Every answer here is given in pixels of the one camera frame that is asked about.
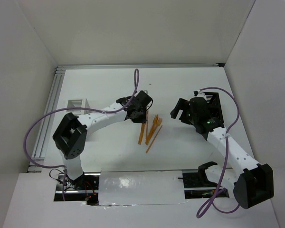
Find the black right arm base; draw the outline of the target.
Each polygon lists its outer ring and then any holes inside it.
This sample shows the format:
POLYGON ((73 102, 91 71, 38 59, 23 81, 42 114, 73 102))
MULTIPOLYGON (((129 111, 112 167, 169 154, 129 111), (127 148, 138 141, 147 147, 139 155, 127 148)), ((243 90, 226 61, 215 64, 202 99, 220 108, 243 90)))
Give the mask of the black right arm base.
POLYGON ((216 162, 207 162, 198 167, 196 172, 184 172, 179 180, 183 182, 185 199, 209 199, 213 196, 217 183, 211 182, 205 171, 217 165, 216 162))

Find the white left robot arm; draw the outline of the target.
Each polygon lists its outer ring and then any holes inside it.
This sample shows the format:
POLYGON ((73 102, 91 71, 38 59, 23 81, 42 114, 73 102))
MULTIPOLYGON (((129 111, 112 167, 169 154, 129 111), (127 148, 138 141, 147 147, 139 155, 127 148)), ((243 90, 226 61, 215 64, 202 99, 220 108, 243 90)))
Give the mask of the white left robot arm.
POLYGON ((153 99, 144 91, 140 91, 134 97, 119 98, 99 111, 79 116, 67 113, 54 132, 53 140, 61 152, 68 185, 75 190, 84 185, 85 173, 80 154, 84 151, 88 136, 111 124, 128 119, 137 124, 146 123, 147 109, 152 104, 153 99))

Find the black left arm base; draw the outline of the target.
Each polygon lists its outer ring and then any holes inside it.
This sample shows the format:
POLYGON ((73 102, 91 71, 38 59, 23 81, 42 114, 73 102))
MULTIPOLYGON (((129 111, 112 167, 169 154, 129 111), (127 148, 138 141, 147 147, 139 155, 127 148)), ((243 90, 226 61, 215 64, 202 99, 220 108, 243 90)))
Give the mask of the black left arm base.
POLYGON ((99 205, 98 190, 100 173, 85 173, 79 184, 72 185, 59 169, 52 169, 49 177, 56 181, 55 202, 82 201, 89 206, 99 205))

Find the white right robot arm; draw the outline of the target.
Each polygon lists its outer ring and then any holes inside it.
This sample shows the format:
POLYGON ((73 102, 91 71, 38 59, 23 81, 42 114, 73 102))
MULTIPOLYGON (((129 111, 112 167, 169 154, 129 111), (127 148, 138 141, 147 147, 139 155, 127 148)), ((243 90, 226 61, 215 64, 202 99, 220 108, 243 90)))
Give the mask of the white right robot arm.
POLYGON ((190 100, 180 98, 170 115, 193 125, 197 133, 227 157, 231 171, 225 171, 221 186, 239 205, 248 209, 274 196, 273 170, 260 164, 230 136, 224 126, 219 94, 195 92, 190 100))

